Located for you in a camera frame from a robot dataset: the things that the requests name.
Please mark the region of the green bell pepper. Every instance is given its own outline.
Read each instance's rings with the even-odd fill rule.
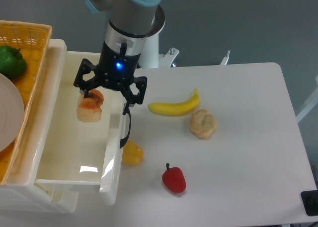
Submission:
[[[25,71],[26,62],[20,50],[7,45],[0,46],[0,73],[12,80]]]

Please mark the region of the wicker basket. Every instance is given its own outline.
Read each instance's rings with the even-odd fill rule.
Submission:
[[[27,63],[26,73],[12,81],[22,96],[25,112],[15,140],[0,152],[0,185],[5,185],[18,154],[51,34],[52,27],[49,25],[0,20],[0,45],[21,49]]]

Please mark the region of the red bell pepper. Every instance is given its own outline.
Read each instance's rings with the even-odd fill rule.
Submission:
[[[169,168],[169,163],[166,164],[167,170],[162,175],[162,181],[165,186],[173,193],[184,192],[187,184],[183,173],[179,167]]]

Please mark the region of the toy fruit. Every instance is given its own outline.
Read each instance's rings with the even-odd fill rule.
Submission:
[[[189,113],[195,109],[200,102],[198,90],[194,89],[190,99],[182,103],[151,103],[148,108],[151,112],[161,115],[177,116]]]
[[[0,73],[12,80],[25,71],[26,62],[20,50],[7,45],[0,46]]]
[[[143,157],[143,150],[137,144],[128,140],[124,145],[122,162],[129,165],[139,165]]]
[[[166,164],[167,171],[162,175],[162,181],[165,186],[173,193],[182,193],[187,184],[183,173],[179,167],[169,168],[169,163]]]
[[[209,138],[216,128],[217,121],[208,110],[200,109],[191,115],[190,129],[198,138]]]

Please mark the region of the white plate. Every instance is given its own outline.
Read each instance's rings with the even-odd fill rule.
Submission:
[[[18,134],[24,115],[21,94],[15,85],[0,74],[0,151]]]

